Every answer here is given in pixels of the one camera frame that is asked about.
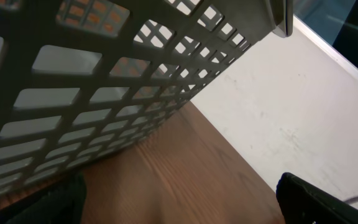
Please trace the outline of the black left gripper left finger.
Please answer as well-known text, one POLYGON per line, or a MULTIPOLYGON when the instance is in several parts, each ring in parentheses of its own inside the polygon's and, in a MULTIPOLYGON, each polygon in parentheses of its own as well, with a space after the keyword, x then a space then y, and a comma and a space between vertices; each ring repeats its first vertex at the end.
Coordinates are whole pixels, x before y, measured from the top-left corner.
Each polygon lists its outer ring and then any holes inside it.
POLYGON ((81 173, 0 210, 1 224, 80 224, 86 200, 81 173))

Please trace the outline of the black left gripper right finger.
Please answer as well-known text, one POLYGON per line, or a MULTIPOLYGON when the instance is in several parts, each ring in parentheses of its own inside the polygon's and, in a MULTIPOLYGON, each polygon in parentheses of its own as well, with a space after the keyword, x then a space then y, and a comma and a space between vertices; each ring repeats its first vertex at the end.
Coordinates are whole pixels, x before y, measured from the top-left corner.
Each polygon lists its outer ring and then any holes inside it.
POLYGON ((358 196, 345 201, 285 172, 278 181, 276 198, 286 224, 358 224, 358 196))

